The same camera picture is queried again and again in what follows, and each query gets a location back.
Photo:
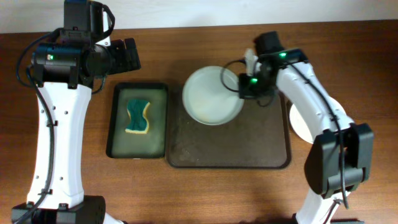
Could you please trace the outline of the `green and yellow sponge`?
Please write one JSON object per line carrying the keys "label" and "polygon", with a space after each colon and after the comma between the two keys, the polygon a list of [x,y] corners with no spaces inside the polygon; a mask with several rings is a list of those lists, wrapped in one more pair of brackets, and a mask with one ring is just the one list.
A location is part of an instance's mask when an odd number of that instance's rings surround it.
{"label": "green and yellow sponge", "polygon": [[127,114],[130,122],[125,128],[126,133],[131,134],[147,134],[149,131],[149,120],[147,118],[147,110],[150,102],[140,99],[132,99],[127,103]]}

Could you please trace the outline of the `light grey plate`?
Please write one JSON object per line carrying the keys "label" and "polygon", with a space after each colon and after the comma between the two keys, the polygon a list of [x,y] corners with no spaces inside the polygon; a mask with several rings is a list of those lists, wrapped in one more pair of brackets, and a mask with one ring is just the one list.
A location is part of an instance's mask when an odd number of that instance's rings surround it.
{"label": "light grey plate", "polygon": [[186,112],[202,124],[216,126],[232,121],[244,100],[234,91],[238,77],[219,66],[207,66],[193,72],[184,84],[182,101]]}

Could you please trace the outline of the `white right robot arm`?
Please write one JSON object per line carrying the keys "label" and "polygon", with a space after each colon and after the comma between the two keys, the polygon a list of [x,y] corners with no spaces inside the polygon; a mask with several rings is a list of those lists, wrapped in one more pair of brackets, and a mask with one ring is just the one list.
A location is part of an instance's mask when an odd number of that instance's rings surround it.
{"label": "white right robot arm", "polygon": [[254,39],[256,56],[245,60],[238,95],[258,100],[276,90],[301,114],[313,138],[304,164],[308,194],[294,223],[330,223],[348,195],[367,181],[371,171],[374,133],[368,124],[356,124],[333,105],[301,49],[285,49],[276,31]]}

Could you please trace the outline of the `cream white plate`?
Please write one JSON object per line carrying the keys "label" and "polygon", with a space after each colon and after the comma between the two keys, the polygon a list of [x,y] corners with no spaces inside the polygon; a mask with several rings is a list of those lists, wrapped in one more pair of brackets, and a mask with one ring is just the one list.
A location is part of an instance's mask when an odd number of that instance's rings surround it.
{"label": "cream white plate", "polygon": [[313,144],[313,138],[310,130],[295,105],[290,107],[289,122],[299,138],[303,139],[307,143]]}

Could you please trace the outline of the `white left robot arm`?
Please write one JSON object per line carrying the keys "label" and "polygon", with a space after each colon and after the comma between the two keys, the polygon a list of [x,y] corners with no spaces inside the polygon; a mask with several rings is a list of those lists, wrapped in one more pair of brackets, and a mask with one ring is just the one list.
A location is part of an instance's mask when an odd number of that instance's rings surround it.
{"label": "white left robot arm", "polygon": [[86,195],[81,152],[94,82],[140,69],[134,39],[110,40],[115,18],[96,1],[65,1],[63,26],[27,51],[27,87],[39,104],[35,171],[27,199],[12,209],[13,223],[116,223],[102,196]]}

